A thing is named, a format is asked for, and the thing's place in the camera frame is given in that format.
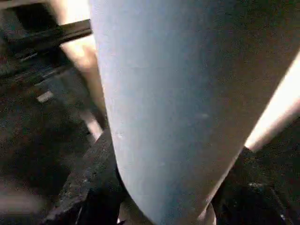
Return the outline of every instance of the pipe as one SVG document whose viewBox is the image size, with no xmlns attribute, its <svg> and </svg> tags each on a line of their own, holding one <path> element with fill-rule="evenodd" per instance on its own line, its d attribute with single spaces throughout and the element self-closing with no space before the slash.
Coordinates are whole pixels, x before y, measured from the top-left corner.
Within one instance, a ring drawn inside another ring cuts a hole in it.
<svg viewBox="0 0 300 225">
<path fill-rule="evenodd" d="M 90 0 L 121 178 L 155 224 L 194 224 L 299 49 L 296 2 Z"/>
</svg>

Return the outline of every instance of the cylinder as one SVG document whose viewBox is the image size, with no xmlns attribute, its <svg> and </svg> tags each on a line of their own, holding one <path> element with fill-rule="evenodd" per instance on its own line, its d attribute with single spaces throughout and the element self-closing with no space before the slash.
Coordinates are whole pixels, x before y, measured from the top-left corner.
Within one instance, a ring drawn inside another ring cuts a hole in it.
<svg viewBox="0 0 300 225">
<path fill-rule="evenodd" d="M 154 224 L 210 203 L 299 49 L 295 4 L 90 0 L 118 169 Z"/>
</svg>

